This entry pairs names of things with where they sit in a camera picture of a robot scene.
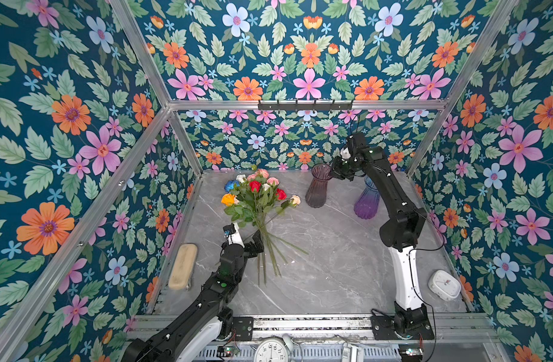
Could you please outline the dark pink ribbed glass vase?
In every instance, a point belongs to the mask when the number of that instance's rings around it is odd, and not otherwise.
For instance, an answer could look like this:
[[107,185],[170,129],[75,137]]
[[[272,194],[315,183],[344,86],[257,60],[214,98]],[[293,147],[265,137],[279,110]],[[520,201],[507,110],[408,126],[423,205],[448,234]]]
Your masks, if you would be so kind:
[[331,171],[329,164],[318,164],[312,168],[313,179],[305,195],[309,207],[321,208],[326,203],[328,185],[332,179]]

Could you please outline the blue artificial flower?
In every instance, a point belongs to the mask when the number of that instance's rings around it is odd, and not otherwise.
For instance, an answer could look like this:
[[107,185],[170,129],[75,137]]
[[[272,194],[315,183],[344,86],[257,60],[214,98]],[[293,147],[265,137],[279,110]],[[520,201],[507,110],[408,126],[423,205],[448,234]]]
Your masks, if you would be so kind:
[[240,183],[237,180],[230,180],[226,182],[224,190],[226,193],[230,193],[232,190],[236,189]]

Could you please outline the red artificial rose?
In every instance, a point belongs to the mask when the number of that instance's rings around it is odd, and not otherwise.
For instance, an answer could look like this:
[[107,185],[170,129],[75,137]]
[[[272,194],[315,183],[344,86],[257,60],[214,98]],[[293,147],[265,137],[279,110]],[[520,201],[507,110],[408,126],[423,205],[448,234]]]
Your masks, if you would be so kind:
[[253,193],[259,193],[261,191],[261,187],[262,184],[257,180],[253,180],[249,183],[250,191]]

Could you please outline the cream white artificial rose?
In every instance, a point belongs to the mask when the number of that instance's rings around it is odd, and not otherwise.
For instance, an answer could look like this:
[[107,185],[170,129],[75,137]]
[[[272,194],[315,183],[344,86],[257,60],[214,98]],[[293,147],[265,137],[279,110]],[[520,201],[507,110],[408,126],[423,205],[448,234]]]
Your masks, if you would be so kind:
[[297,207],[298,205],[300,205],[301,203],[301,199],[298,195],[293,195],[291,198],[290,198],[290,205],[293,206],[293,207]]

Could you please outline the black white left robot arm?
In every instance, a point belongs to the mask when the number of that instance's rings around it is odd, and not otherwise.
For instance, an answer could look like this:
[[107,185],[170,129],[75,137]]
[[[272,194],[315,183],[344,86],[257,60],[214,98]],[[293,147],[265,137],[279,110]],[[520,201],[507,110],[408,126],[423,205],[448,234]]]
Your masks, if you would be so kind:
[[134,339],[122,361],[192,361],[210,342],[230,336],[233,311],[228,304],[238,291],[248,260],[263,253],[264,244],[260,231],[245,239],[234,224],[224,226],[223,231],[219,268],[195,301],[148,340]]

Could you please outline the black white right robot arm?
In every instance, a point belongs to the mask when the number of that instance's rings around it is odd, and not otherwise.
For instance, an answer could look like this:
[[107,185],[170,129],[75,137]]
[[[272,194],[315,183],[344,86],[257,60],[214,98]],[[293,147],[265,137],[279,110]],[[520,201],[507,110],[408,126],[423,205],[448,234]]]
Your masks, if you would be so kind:
[[421,298],[416,266],[418,239],[427,213],[404,192],[380,146],[370,146],[361,132],[347,137],[332,162],[331,175],[353,180],[365,175],[375,185],[388,212],[388,221],[379,229],[383,244],[390,249],[397,283],[395,314],[390,326],[403,339],[435,338],[427,305]]

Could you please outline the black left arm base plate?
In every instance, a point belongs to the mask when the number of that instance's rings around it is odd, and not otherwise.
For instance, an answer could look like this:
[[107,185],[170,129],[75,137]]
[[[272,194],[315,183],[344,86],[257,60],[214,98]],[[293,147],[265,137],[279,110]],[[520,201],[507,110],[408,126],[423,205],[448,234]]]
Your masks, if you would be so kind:
[[236,340],[237,342],[252,341],[255,318],[229,317],[221,318],[222,326],[218,341]]

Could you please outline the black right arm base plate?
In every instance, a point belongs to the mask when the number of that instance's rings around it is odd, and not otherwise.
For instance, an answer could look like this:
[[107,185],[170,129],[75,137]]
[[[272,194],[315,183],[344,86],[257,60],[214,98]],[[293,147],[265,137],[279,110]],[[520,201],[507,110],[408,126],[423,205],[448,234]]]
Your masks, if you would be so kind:
[[434,340],[435,333],[426,317],[406,319],[402,315],[373,315],[371,330],[376,340]]

